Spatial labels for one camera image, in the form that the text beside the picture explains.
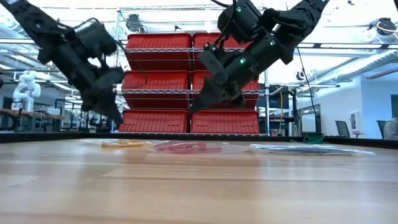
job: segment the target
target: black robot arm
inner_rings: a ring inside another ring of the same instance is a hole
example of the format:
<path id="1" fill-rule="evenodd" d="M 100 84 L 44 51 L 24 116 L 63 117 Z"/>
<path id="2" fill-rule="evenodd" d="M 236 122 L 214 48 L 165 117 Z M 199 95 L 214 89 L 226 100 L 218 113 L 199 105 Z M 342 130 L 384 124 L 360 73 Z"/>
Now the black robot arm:
<path id="1" fill-rule="evenodd" d="M 241 90 L 278 59 L 286 65 L 293 60 L 294 49 L 311 32 L 321 18 L 329 0 L 303 0 L 288 11 L 266 9 L 261 14 L 250 0 L 239 0 L 218 18 L 225 38 L 240 44 L 251 42 L 242 52 L 225 52 L 223 43 L 206 44 L 200 61 L 213 75 L 205 78 L 191 113 L 223 101 L 244 106 Z"/>
<path id="2" fill-rule="evenodd" d="M 121 67 L 109 68 L 106 56 L 118 49 L 118 43 L 103 24 L 90 19 L 78 27 L 69 27 L 52 19 L 26 0 L 0 0 L 17 22 L 40 47 L 38 60 L 53 62 L 81 93 L 83 110 L 93 110 L 117 123 L 122 119 L 115 103 L 114 85 L 121 83 Z M 101 67 L 89 63 L 97 58 Z"/>

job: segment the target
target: clear plastic bag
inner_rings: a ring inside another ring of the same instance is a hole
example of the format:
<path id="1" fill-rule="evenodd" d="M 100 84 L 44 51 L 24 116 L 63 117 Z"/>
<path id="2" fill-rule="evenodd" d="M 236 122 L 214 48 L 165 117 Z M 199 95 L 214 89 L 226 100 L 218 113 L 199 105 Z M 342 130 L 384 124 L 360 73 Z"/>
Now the clear plastic bag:
<path id="1" fill-rule="evenodd" d="M 222 142 L 167 141 L 151 147 L 152 152 L 169 154 L 237 153 L 250 150 L 247 146 L 234 146 Z"/>
<path id="2" fill-rule="evenodd" d="M 266 144 L 251 144 L 253 150 L 267 151 L 269 153 L 283 153 L 283 154 L 309 154 L 309 155 L 352 155 L 352 154 L 369 154 L 376 155 L 370 151 L 363 151 L 357 149 L 342 149 L 336 146 L 327 145 L 266 145 Z"/>

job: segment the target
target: red plastic crate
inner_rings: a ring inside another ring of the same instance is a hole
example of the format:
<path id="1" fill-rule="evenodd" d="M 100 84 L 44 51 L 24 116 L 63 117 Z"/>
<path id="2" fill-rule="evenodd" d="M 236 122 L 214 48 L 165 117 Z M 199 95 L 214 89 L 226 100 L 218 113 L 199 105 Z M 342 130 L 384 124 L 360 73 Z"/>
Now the red plastic crate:
<path id="1" fill-rule="evenodd" d="M 200 48 L 202 49 L 207 43 L 213 43 L 217 37 L 219 36 L 219 33 L 197 33 L 193 35 L 193 47 L 194 48 Z M 240 45 L 238 44 L 233 37 L 230 37 L 226 42 L 224 42 L 224 48 L 246 48 L 249 46 L 250 43 L 248 44 L 243 44 Z M 199 52 L 195 52 L 193 54 L 194 63 L 193 67 L 195 70 L 205 70 L 206 67 L 199 61 Z"/>
<path id="2" fill-rule="evenodd" d="M 130 34 L 127 39 L 127 50 L 192 47 L 190 34 Z M 191 70 L 191 52 L 130 52 L 126 57 L 131 70 Z"/>
<path id="3" fill-rule="evenodd" d="M 205 79 L 204 79 L 205 76 L 210 77 L 211 73 L 207 70 L 193 71 L 193 73 L 192 73 L 192 90 L 201 90 L 202 89 L 203 84 L 205 82 Z M 259 89 L 260 89 L 260 86 L 259 86 L 258 80 L 256 80 L 256 81 L 253 80 L 253 81 L 249 82 L 249 84 L 247 84 L 243 88 L 243 90 L 259 90 Z M 254 107 L 257 105 L 259 95 L 255 95 L 255 94 L 244 95 L 244 99 L 246 101 L 244 109 L 254 110 Z M 235 105 L 233 105 L 231 103 L 220 103 L 220 104 L 212 106 L 211 108 L 234 109 L 236 107 L 235 107 Z"/>
<path id="4" fill-rule="evenodd" d="M 191 133 L 259 134 L 257 111 L 203 110 L 192 115 Z"/>
<path id="5" fill-rule="evenodd" d="M 119 132 L 187 133 L 188 111 L 184 110 L 125 110 Z"/>
<path id="6" fill-rule="evenodd" d="M 189 83 L 187 71 L 129 71 L 124 74 L 122 90 L 188 90 Z M 189 104 L 188 94 L 123 95 L 130 108 L 186 109 Z"/>

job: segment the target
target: black chair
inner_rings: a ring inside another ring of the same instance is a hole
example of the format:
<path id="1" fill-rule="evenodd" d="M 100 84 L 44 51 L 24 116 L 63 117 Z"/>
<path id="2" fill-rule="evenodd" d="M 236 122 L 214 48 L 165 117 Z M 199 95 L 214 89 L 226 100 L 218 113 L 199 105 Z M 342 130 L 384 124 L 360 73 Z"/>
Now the black chair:
<path id="1" fill-rule="evenodd" d="M 386 125 L 387 121 L 377 121 L 377 124 L 379 125 L 380 133 L 381 133 L 381 138 L 384 139 L 384 126 Z"/>
<path id="2" fill-rule="evenodd" d="M 350 138 L 351 135 L 349 134 L 347 123 L 345 121 L 335 121 L 335 122 L 336 122 L 336 125 L 337 125 L 338 135 L 341 136 L 341 137 Z M 355 137 L 358 138 L 358 136 L 363 134 L 363 133 L 353 132 L 353 134 L 355 134 Z"/>

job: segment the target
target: cable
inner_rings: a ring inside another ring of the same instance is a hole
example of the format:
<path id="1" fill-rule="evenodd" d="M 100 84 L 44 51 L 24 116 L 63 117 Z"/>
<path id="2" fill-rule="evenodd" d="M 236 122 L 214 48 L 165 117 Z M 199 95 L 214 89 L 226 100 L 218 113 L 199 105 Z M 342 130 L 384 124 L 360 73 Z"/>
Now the cable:
<path id="1" fill-rule="evenodd" d="M 17 128 L 17 117 L 15 115 L 13 115 L 12 113 L 8 113 L 6 111 L 0 111 L 0 116 L 5 119 L 5 118 L 11 118 L 12 121 L 12 125 L 8 126 L 8 127 L 0 127 L 0 131 L 13 131 Z"/>
<path id="2" fill-rule="evenodd" d="M 283 118 L 283 110 L 284 110 L 284 96 L 282 92 L 280 93 L 280 121 L 279 121 L 279 130 L 278 133 L 280 134 L 280 131 L 282 130 L 282 118 Z"/>
<path id="3" fill-rule="evenodd" d="M 315 111 L 315 106 L 313 105 L 312 90 L 311 90 L 310 82 L 308 81 L 307 73 L 305 72 L 305 69 L 304 69 L 303 59 L 301 58 L 301 53 L 300 53 L 299 47 L 297 47 L 297 52 L 298 52 L 298 56 L 300 57 L 300 62 L 301 62 L 301 66 L 303 68 L 303 73 L 304 73 L 304 76 L 305 76 L 305 80 L 307 81 L 307 85 L 308 85 L 308 87 L 310 89 L 311 105 L 312 105 L 313 113 L 315 115 L 315 130 L 316 130 L 317 133 L 320 133 L 317 112 Z"/>
<path id="4" fill-rule="evenodd" d="M 229 18 L 228 22 L 226 23 L 223 31 L 221 31 L 220 35 L 217 37 L 216 41 L 214 41 L 214 43 L 216 45 L 218 45 L 218 43 L 220 42 L 220 40 L 224 37 L 225 33 L 227 32 L 227 30 L 229 29 L 230 25 L 232 24 L 234 17 L 235 17 L 235 12 L 236 12 L 236 0 L 233 0 L 233 10 L 232 10 L 232 15 Z"/>
<path id="5" fill-rule="evenodd" d="M 216 3 L 217 5 L 222 6 L 222 7 L 230 7 L 229 4 L 225 4 L 225 3 L 219 2 L 219 1 L 217 1 L 217 0 L 210 0 L 210 1 L 212 1 L 212 2 L 214 2 L 214 3 Z"/>

